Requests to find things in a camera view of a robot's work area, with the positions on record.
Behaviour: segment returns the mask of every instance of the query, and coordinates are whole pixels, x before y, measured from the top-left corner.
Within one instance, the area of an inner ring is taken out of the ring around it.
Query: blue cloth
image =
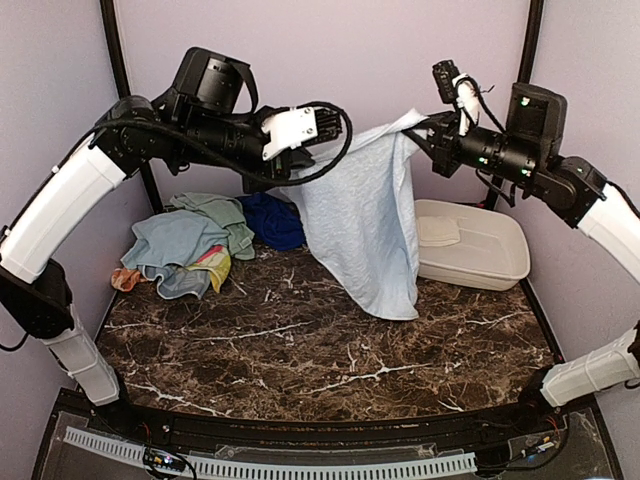
[[[254,193],[238,200],[249,228],[271,248],[283,252],[305,243],[300,219],[282,200],[266,193]]]
[[[131,229],[137,240],[122,264],[149,280],[158,279],[158,294],[165,299],[185,294],[202,298],[210,284],[208,272],[181,267],[192,265],[214,245],[229,245],[227,230],[186,210],[155,215]]]

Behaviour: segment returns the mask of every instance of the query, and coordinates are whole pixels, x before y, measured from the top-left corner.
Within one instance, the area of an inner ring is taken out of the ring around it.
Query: teal towel
[[[213,193],[181,193],[174,195],[171,205],[209,217],[229,232],[229,254],[239,260],[256,256],[252,241],[254,233],[247,227],[242,204],[235,198]]]

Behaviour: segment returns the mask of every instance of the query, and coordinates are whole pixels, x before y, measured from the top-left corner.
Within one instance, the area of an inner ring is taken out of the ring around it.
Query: white plastic tub
[[[415,210],[416,218],[454,218],[460,229],[460,243],[420,247],[421,277],[503,291],[529,274],[527,240],[511,217],[436,200],[416,200]]]

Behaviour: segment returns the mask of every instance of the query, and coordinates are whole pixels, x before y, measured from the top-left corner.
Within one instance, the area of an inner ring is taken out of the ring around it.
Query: pile of cloths
[[[240,199],[208,193],[171,198],[174,211],[133,225],[136,242],[116,269],[111,284],[131,291],[137,283],[156,281],[167,300],[192,294],[202,298],[229,275],[231,258],[255,258],[257,237],[276,250],[305,243],[299,217],[285,202],[259,193]]]

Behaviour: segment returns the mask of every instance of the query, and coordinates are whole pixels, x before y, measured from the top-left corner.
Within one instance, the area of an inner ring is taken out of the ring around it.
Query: white bracket
[[[264,121],[262,131],[271,136],[271,141],[262,150],[262,159],[267,161],[287,148],[298,148],[315,138],[318,135],[316,114],[311,107],[278,113]]]

